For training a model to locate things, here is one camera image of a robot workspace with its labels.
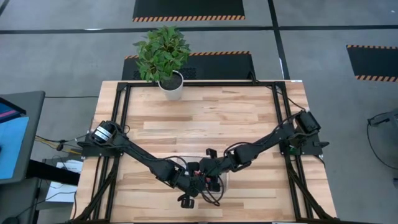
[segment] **hazard stripe tape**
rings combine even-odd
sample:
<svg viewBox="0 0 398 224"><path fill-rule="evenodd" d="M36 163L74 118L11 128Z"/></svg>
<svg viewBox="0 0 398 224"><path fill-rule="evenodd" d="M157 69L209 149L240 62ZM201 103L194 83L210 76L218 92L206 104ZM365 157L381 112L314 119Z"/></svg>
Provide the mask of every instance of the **hazard stripe tape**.
<svg viewBox="0 0 398 224"><path fill-rule="evenodd" d="M398 77L387 77L383 75L356 75L357 80L380 81L380 82L398 82Z"/></svg>
<svg viewBox="0 0 398 224"><path fill-rule="evenodd" d="M245 16L152 16L152 17L135 17L133 22L179 22L179 21L229 21L244 20Z"/></svg>
<svg viewBox="0 0 398 224"><path fill-rule="evenodd" d="M392 50L398 49L398 47L374 46L374 45L347 45L347 48L392 49Z"/></svg>
<svg viewBox="0 0 398 224"><path fill-rule="evenodd" d="M196 52L190 53L189 56L202 56L202 55L237 55L237 54L249 54L251 55L250 51L233 51L233 52ZM138 55L129 55L125 56L124 59L128 58L138 58Z"/></svg>

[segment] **gray floor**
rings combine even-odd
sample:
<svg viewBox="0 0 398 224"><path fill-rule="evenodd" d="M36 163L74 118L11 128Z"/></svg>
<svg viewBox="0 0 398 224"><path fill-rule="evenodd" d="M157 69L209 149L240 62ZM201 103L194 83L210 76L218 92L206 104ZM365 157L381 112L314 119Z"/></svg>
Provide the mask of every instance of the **gray floor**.
<svg viewBox="0 0 398 224"><path fill-rule="evenodd" d="M183 26L271 26L265 0L243 0L245 21L132 23L130 0L10 0L0 30ZM274 0L280 26L398 24L396 0ZM184 32L194 52L250 50L258 79L281 79L272 31ZM143 33L0 35L0 93L45 90L47 95L97 95L103 80L121 79L123 58ZM291 79L303 80L310 108L322 125L326 171L343 220L396 223L396 170L383 166L366 139L366 119L398 107L396 83L355 80L346 44L398 46L398 30L281 32ZM38 134L73 138L85 133L96 99L47 99ZM398 139L388 125L372 128L381 157L398 167ZM54 150L36 144L32 158ZM40 213L39 223L69 218L69 209Z"/></svg>

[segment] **wooden table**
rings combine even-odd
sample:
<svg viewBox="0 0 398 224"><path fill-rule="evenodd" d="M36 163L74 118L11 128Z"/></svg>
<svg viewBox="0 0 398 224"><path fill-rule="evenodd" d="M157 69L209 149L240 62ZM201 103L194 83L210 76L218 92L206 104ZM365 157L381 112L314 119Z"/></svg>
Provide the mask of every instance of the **wooden table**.
<svg viewBox="0 0 398 224"><path fill-rule="evenodd" d="M103 82L93 128L110 120L116 85ZM308 108L304 85L286 81L287 94ZM122 92L117 122L120 121ZM292 113L300 109L290 104ZM254 142L277 125L271 90L265 87L184 87L180 101L167 101L157 87L133 87L126 124L128 136L156 157L205 156L208 147L221 154L229 145ZM302 156L309 191L327 213L335 209L323 164L313 156ZM77 199L77 214L88 205L97 158L84 161ZM221 206L206 203L200 196L194 209L180 208L182 193L159 182L148 168L125 155L121 158L114 196L112 222L269 222L295 220L284 158L279 147L261 154L252 166L229 173L228 190ZM302 216L302 194L298 191ZM104 217L107 192L99 217Z"/></svg>

